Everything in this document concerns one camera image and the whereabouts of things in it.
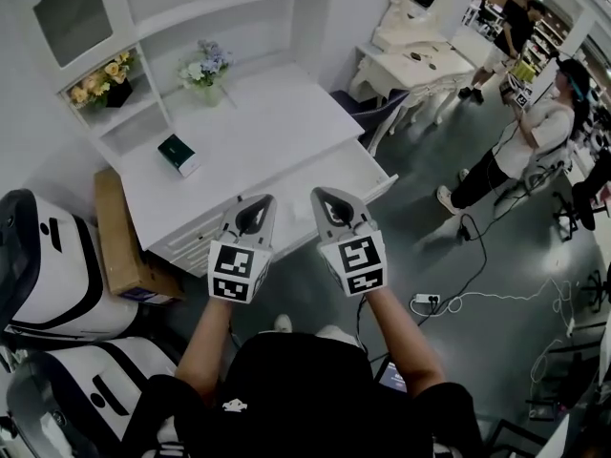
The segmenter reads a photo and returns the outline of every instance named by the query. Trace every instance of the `concrete floor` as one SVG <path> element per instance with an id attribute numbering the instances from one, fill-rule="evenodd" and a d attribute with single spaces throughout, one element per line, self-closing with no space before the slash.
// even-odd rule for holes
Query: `concrete floor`
<path id="1" fill-rule="evenodd" d="M 457 219 L 449 219 L 433 191 L 440 183 L 453 188 L 456 172 L 475 164 L 510 122 L 511 112 L 502 106 L 496 84 L 491 82 L 484 93 L 482 106 L 457 100 L 439 127 L 428 126 L 435 105 L 431 104 L 414 125 L 385 138 L 378 149 L 376 159 L 399 180 L 369 209 L 384 234 L 390 286 L 405 306 L 418 292 L 441 294 L 442 299 L 454 295 L 482 264 L 479 242 L 457 242 Z M 484 237 L 488 265 L 470 290 L 524 297 L 553 277 L 558 284 L 572 283 L 579 312 L 583 301 L 578 300 L 576 283 L 602 268 L 600 252 L 591 233 L 583 230 L 571 242 L 560 242 L 552 219 L 557 209 L 554 191 L 570 198 L 564 176 L 491 228 Z M 492 219 L 493 201 L 490 194 L 468 211 L 480 231 Z M 288 314 L 298 331 L 316 332 L 335 323 L 354 333 L 359 298 L 348 299 L 340 292 L 316 254 L 315 243 L 275 263 L 255 301 L 236 308 L 233 328 L 241 341 L 270 328 L 280 313 Z M 185 338 L 207 300 L 205 280 L 191 279 L 187 287 L 189 301 L 168 313 L 169 325 Z M 529 302 L 470 296 L 460 313 L 423 325 L 449 379 L 469 389 L 482 419 L 527 421 L 524 400 L 529 396 L 531 367 L 549 342 L 565 332 L 560 315 L 552 310 L 557 296 L 551 285 Z M 563 310 L 569 318 L 568 304 Z M 370 357 L 386 351 L 368 308 L 363 311 L 361 338 Z M 538 431 L 545 434 L 550 429 Z"/>

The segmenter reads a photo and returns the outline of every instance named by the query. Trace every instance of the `chair back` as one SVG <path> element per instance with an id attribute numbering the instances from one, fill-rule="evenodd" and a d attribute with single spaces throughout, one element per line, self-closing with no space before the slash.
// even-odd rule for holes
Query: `chair back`
<path id="1" fill-rule="evenodd" d="M 365 132 L 377 129 L 377 127 L 389 118 L 394 110 L 401 105 L 409 94 L 410 92 L 406 90 L 393 89 L 390 91 L 389 99 L 381 107 L 370 111 L 351 114 L 351 116 Z"/>

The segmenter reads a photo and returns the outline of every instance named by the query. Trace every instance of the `sneaker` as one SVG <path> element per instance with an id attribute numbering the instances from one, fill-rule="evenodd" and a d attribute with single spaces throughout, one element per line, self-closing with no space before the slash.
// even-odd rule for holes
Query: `sneaker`
<path id="1" fill-rule="evenodd" d="M 276 332 L 293 332 L 293 324 L 286 314 L 281 314 L 274 321 L 274 331 Z"/>
<path id="2" fill-rule="evenodd" d="M 452 192 L 448 189 L 447 186 L 441 185 L 437 189 L 437 200 L 439 200 L 439 203 L 441 203 L 441 205 L 448 209 L 450 214 L 452 214 L 453 216 L 457 216 L 458 214 L 460 214 L 460 209 L 457 209 L 452 205 Z"/>
<path id="3" fill-rule="evenodd" d="M 460 98 L 465 99 L 465 98 L 469 98 L 472 93 L 473 93 L 473 90 L 471 90 L 469 87 L 465 87 L 458 93 L 458 96 Z"/>
<path id="4" fill-rule="evenodd" d="M 465 178 L 469 175 L 469 170 L 467 168 L 463 168 L 458 172 L 458 181 L 462 183 L 465 181 Z"/>
<path id="5" fill-rule="evenodd" d="M 481 94 L 481 90 L 474 88 L 474 99 L 480 105 L 484 103 L 484 95 Z"/>

